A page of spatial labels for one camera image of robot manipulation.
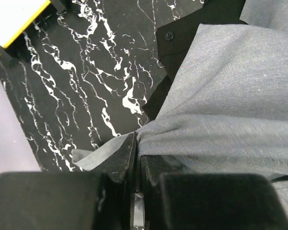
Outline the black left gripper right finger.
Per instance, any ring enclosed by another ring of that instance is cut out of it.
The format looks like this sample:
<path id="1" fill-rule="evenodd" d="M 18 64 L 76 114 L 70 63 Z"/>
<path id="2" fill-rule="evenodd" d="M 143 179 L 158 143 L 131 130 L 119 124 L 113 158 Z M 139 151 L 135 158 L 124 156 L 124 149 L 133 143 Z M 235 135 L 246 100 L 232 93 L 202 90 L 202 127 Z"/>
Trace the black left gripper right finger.
<path id="1" fill-rule="evenodd" d="M 189 172 L 173 156 L 141 157 L 146 230 L 190 228 Z"/>

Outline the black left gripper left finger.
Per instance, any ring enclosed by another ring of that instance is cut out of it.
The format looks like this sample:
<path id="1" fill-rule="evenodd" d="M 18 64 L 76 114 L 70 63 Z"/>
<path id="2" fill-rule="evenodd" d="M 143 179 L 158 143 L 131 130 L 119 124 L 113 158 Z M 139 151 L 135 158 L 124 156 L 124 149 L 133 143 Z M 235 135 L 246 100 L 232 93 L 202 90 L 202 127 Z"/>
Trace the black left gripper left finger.
<path id="1" fill-rule="evenodd" d="M 92 170 L 100 176 L 94 230 L 133 229 L 136 137 L 136 133 L 128 134 L 118 150 Z"/>

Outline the grey shirt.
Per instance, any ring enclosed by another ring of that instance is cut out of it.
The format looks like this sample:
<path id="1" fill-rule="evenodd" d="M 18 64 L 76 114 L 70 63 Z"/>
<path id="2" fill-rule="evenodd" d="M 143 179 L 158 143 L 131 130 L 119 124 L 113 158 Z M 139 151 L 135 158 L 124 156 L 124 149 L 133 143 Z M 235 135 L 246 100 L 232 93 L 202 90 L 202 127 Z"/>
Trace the grey shirt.
<path id="1" fill-rule="evenodd" d="M 138 156 L 189 172 L 189 230 L 288 230 L 288 0 L 200 24 Z"/>

